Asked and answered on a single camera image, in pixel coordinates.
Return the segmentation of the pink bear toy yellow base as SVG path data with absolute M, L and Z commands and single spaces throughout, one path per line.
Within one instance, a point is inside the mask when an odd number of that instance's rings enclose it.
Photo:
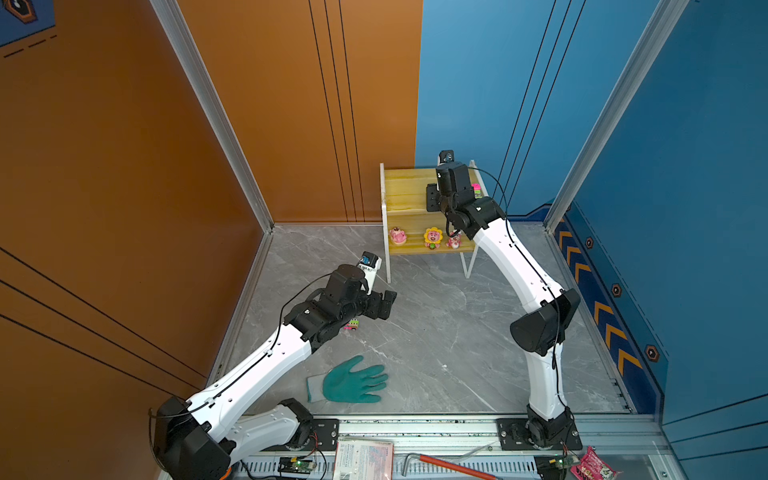
M 399 227 L 393 227 L 389 230 L 389 238 L 396 246 L 405 245 L 408 240 L 407 233 Z

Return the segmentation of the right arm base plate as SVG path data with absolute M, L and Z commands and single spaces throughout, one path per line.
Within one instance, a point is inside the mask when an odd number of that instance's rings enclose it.
M 552 421 L 499 418 L 495 422 L 503 451 L 574 451 L 583 449 L 575 420 L 568 414 Z

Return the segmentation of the pink strawberry bear toy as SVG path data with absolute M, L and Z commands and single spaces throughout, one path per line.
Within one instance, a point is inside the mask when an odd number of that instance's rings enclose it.
M 462 237 L 460 233 L 457 233 L 455 236 L 448 237 L 446 239 L 446 246 L 451 249 L 454 249 L 454 250 L 459 249 L 461 247 L 461 244 L 462 244 Z

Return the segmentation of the pink yellow flower toy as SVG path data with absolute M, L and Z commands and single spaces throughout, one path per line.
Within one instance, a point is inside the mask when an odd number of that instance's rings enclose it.
M 443 232 L 438 227 L 430 227 L 425 230 L 423 238 L 426 248 L 429 250 L 436 250 L 442 244 Z

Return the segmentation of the yellow wooden two-tier shelf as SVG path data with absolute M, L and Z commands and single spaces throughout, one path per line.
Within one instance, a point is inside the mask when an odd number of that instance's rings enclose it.
M 444 216 L 441 212 L 427 212 L 425 209 L 426 186 L 437 181 L 434 168 L 388 169 L 383 163 L 379 165 L 381 216 L 384 237 L 384 265 L 386 280 L 391 282 L 391 257 L 411 256 L 440 253 L 456 253 L 460 255 L 464 276 L 471 276 L 478 247 L 462 236 L 459 249 L 446 246 L 446 234 L 443 234 L 441 246 L 429 250 L 424 245 L 424 232 L 427 228 L 443 229 Z M 403 229 L 408 236 L 405 245 L 396 246 L 389 238 L 389 230 L 393 227 Z

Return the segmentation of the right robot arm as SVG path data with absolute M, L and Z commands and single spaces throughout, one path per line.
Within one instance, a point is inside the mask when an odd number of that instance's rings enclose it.
M 470 170 L 457 161 L 437 166 L 437 204 L 448 231 L 474 241 L 494 261 L 525 311 L 510 324 L 513 340 L 525 352 L 530 383 L 523 441 L 541 450 L 578 451 L 582 442 L 565 399 L 562 351 L 580 294 L 547 274 L 493 198 L 476 196 Z

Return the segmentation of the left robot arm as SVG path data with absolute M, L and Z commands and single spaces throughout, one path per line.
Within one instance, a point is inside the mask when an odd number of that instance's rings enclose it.
M 294 366 L 360 317 L 389 318 L 396 292 L 376 292 L 381 260 L 364 252 L 327 275 L 325 287 L 294 304 L 275 332 L 222 378 L 187 400 L 172 397 L 155 416 L 152 453 L 173 479 L 222 479 L 246 457 L 311 441 L 313 416 L 295 399 L 248 416 L 247 409 Z

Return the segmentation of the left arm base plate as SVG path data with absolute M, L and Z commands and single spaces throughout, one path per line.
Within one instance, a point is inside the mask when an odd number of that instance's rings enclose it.
M 299 425 L 297 432 L 287 444 L 274 445 L 265 452 L 306 451 L 319 449 L 323 453 L 336 450 L 339 439 L 337 418 L 313 418 Z

